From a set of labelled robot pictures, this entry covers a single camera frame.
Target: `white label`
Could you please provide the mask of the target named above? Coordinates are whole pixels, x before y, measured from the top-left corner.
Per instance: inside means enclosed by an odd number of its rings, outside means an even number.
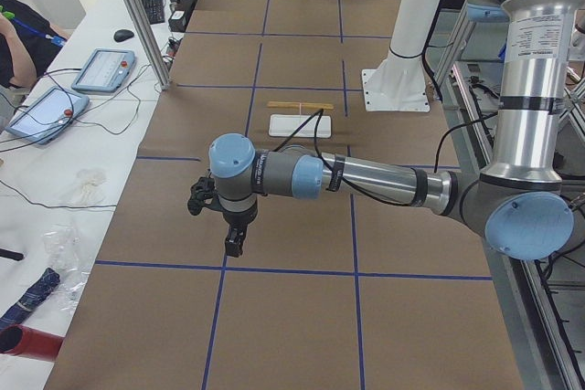
[[[523,18],[510,24],[505,62],[531,58],[558,58],[565,16]]]

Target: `keyboard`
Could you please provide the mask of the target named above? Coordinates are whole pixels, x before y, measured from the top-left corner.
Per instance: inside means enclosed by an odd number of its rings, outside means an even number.
[[[140,0],[143,3],[144,11],[148,22],[163,23],[165,21],[165,0]]]

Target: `black mouse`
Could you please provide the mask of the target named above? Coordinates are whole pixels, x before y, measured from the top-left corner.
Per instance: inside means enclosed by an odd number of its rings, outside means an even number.
[[[118,29],[113,34],[114,41],[117,41],[118,43],[122,43],[123,41],[132,37],[134,37],[134,32],[132,32],[130,29]]]

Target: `blue tablet device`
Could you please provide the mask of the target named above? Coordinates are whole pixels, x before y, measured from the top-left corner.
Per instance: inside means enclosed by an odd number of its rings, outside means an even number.
[[[17,114],[5,130],[27,142],[44,144],[59,136],[89,102],[85,95],[53,87]]]
[[[122,85],[135,62],[131,50],[95,49],[71,87],[77,91],[110,93]]]

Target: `wooden stick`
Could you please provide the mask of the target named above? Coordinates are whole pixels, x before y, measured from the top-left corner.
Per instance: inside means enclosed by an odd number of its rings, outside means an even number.
[[[332,110],[333,104],[324,104],[318,102],[283,102],[279,100],[269,100],[267,107],[269,109],[308,109],[308,110]]]

